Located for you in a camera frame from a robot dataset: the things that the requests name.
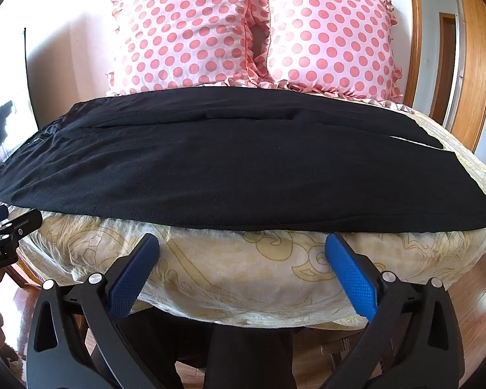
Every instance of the pillowcase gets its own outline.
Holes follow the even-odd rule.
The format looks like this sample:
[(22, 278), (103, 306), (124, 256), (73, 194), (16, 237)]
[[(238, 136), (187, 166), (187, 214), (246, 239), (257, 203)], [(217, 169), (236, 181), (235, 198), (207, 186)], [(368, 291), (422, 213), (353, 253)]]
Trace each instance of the pillowcase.
[(110, 77), (115, 94), (256, 76), (249, 0), (112, 2), (120, 39)]
[(394, 100), (389, 0), (270, 0), (265, 81), (356, 99)]

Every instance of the bed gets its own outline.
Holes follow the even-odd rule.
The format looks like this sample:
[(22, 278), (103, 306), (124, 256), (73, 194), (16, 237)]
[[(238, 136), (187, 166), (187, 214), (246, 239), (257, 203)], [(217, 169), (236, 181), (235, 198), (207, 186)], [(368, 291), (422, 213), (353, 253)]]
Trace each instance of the bed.
[[(314, 91), (314, 98), (325, 93), (315, 87), (301, 90)], [(366, 102), (378, 103), (371, 98)], [(454, 136), (399, 103), (385, 101), (381, 106), (410, 116), (455, 152), (486, 194), (486, 166)], [(11, 217), (25, 211), (9, 208)], [(90, 273), (107, 270), (150, 232), (161, 243), (161, 257), (137, 309), (155, 305), (179, 316), (251, 327), (365, 325), (325, 261), (324, 233), (193, 230), (53, 212), (43, 212), (43, 218), (42, 228), (23, 239), (19, 248), (22, 260), (41, 280), (52, 278), (61, 285), (82, 282)], [(348, 233), (345, 238), (381, 270), (415, 283), (439, 277), (447, 288), (486, 252), (486, 228), (435, 234)]]

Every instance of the black fabric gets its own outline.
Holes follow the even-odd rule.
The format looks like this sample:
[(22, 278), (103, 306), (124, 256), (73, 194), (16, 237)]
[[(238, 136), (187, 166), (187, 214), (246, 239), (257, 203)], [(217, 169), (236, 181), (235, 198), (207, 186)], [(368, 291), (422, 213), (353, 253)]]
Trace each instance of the black fabric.
[[(175, 317), (154, 307), (120, 319), (117, 325), (166, 389), (183, 389), (176, 361), (207, 367), (203, 389), (297, 387), (292, 373), (292, 329), (208, 324)], [(101, 375), (115, 382), (98, 348), (92, 352), (92, 361)]]
[(486, 195), (438, 148), (383, 108), (269, 89), (172, 89), (76, 104), (0, 166), (0, 200), (198, 229), (486, 227)]

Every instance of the silver screw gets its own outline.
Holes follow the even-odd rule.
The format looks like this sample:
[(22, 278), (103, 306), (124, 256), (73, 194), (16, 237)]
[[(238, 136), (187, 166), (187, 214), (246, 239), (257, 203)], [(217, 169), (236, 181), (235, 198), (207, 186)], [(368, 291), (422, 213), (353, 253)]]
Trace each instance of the silver screw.
[(102, 275), (100, 273), (94, 273), (90, 275), (90, 277), (88, 278), (88, 282), (90, 282), (91, 284), (98, 284), (99, 282), (101, 282), (101, 279)]
[(43, 283), (43, 289), (51, 289), (54, 286), (54, 281), (52, 279), (47, 279)]
[(441, 288), (443, 286), (443, 281), (439, 278), (432, 278), (430, 283), (436, 288)]
[(381, 277), (385, 282), (394, 282), (396, 280), (396, 275), (389, 271), (383, 272)]

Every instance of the doorway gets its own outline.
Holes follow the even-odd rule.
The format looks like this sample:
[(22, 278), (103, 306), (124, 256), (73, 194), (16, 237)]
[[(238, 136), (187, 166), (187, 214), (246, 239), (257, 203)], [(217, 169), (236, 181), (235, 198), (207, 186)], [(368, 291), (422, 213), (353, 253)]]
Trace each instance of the doorway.
[(430, 118), (443, 125), (454, 80), (456, 62), (456, 16), (439, 13), (439, 64)]

